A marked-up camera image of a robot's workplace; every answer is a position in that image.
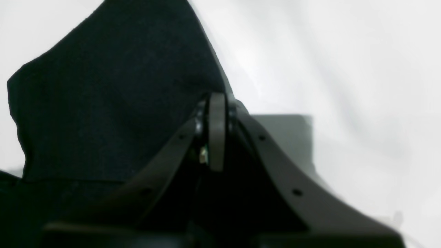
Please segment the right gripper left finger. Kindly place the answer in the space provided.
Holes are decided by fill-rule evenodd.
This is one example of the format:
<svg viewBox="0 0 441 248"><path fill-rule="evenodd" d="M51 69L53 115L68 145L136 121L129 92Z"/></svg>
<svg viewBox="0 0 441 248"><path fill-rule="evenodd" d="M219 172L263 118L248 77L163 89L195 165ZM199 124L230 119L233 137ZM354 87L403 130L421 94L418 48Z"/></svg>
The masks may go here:
<svg viewBox="0 0 441 248"><path fill-rule="evenodd" d="M44 227L43 248L194 248L186 233L145 232L140 225L164 197L192 147L204 137L207 100L129 182L89 208Z"/></svg>

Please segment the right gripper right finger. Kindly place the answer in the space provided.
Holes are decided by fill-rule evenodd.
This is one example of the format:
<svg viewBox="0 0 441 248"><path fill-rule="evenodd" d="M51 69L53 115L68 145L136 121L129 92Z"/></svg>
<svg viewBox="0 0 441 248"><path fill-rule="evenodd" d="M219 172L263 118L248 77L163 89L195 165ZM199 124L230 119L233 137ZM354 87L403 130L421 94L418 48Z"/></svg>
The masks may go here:
<svg viewBox="0 0 441 248"><path fill-rule="evenodd" d="M212 93L208 103L208 161L225 172L227 142L244 133L268 187L289 208L303 231L260 232L253 248L403 248L396 231L332 196L302 172L267 130L231 94Z"/></svg>

